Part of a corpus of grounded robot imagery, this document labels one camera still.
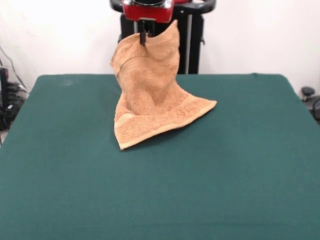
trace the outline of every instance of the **black cable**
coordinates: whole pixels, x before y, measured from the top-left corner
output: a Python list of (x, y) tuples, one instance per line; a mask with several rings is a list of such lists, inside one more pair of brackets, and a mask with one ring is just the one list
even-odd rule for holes
[(15, 69), (15, 66), (14, 66), (14, 62), (11, 60), (11, 58), (6, 54), (6, 52), (3, 50), (3, 48), (1, 47), (0, 45), (0, 51), (3, 53), (3, 55), (9, 60), (9, 62), (11, 63), (11, 66), (12, 66), (12, 71), (14, 73), (14, 75), (16, 76), (16, 78), (19, 80), (19, 82), (21, 83), (21, 85), (25, 88), (26, 88), (26, 85), (24, 84), (24, 82), (21, 80), (21, 78), (18, 76), (17, 72), (16, 72), (16, 69)]

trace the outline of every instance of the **white wall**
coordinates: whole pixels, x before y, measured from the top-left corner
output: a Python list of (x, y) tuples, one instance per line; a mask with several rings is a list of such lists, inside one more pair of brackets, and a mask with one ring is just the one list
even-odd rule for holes
[[(29, 89), (42, 74), (112, 73), (119, 17), (109, 0), (0, 0), (0, 44)], [(319, 0), (217, 0), (205, 20), (200, 73), (280, 73), (320, 92)]]

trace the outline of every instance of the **towel fold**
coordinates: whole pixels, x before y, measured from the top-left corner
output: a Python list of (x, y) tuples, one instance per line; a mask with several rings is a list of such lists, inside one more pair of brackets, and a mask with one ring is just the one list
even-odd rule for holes
[(155, 135), (182, 128), (217, 104), (196, 97), (176, 82), (180, 36), (177, 21), (140, 44), (139, 33), (118, 44), (111, 59), (122, 93), (115, 109), (114, 134), (121, 150)]

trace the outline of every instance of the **orange towel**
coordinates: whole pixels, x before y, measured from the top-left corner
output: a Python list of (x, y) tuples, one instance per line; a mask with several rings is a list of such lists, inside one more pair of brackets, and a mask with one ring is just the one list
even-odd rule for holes
[(217, 104), (193, 96), (176, 82), (180, 36), (175, 20), (163, 33), (139, 34), (118, 44), (111, 59), (122, 94), (115, 109), (114, 133), (121, 150), (155, 135), (184, 127)]

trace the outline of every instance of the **table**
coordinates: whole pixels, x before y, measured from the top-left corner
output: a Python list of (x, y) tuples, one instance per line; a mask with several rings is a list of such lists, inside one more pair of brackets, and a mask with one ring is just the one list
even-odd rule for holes
[(114, 76), (39, 77), (0, 149), (0, 239), (320, 239), (320, 128), (287, 79), (178, 82), (215, 109), (120, 151)]

